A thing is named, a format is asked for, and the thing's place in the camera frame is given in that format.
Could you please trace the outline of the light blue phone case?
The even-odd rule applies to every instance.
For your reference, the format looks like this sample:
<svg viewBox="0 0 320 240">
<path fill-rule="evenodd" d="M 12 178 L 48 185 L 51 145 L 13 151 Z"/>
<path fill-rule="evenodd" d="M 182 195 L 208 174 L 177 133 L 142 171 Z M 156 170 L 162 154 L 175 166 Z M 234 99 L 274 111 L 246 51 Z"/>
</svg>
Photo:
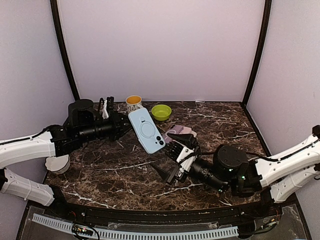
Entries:
<svg viewBox="0 0 320 240">
<path fill-rule="evenodd" d="M 138 141 L 149 155 L 158 152 L 166 146 L 164 138 L 146 108 L 130 112 L 128 118 Z"/>
</svg>

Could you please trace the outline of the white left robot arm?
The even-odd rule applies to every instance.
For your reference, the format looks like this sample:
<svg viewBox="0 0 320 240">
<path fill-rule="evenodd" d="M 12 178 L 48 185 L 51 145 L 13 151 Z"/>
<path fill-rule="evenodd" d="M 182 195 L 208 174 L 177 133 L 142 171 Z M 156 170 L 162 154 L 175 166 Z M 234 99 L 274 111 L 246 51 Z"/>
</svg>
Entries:
<svg viewBox="0 0 320 240">
<path fill-rule="evenodd" d="M 76 100 L 68 106 L 64 124 L 50 125 L 35 135 L 1 141 L 0 192 L 50 206 L 58 217 L 67 218 L 71 208 L 59 187 L 34 182 L 15 174 L 8 166 L 45 158 L 48 171 L 62 174 L 70 166 L 70 154 L 85 143 L 117 141 L 132 125 L 127 115 L 114 110 L 113 97 L 102 105 L 103 108 L 94 109 L 92 100 Z"/>
</svg>

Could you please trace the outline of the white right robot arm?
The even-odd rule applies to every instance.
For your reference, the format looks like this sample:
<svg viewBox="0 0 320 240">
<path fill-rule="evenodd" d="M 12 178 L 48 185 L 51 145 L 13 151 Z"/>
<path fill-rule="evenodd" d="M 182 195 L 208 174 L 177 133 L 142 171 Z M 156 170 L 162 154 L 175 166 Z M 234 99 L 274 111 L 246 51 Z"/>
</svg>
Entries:
<svg viewBox="0 0 320 240">
<path fill-rule="evenodd" d="M 220 193 L 248 198 L 256 192 L 261 201 L 255 213 L 266 217 L 275 204 L 283 203 L 310 180 L 320 178 L 320 127 L 303 142 L 276 155 L 266 157 L 221 144 L 213 152 L 203 152 L 193 134 L 173 134 L 166 155 L 175 162 L 172 172 L 151 166 L 167 183 L 183 183 L 192 178 Z"/>
</svg>

